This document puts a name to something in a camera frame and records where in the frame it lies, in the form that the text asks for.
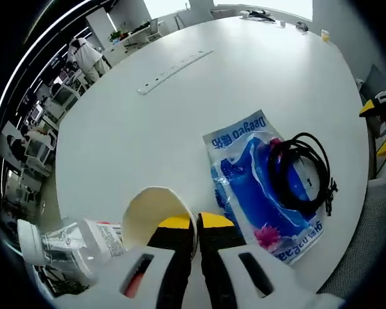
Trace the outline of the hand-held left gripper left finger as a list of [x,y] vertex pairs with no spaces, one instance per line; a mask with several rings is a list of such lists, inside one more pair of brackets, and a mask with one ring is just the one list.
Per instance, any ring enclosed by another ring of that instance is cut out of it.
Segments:
[[193,222],[159,223],[145,247],[133,248],[99,270],[92,287],[54,301],[56,308],[180,308],[191,271]]

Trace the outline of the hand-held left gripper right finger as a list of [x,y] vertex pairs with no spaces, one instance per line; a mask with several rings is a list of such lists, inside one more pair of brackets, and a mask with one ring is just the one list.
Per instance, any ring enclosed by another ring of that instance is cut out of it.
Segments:
[[258,245],[248,245],[224,216],[201,212],[198,239],[213,308],[341,308],[343,299],[299,284],[294,270]]

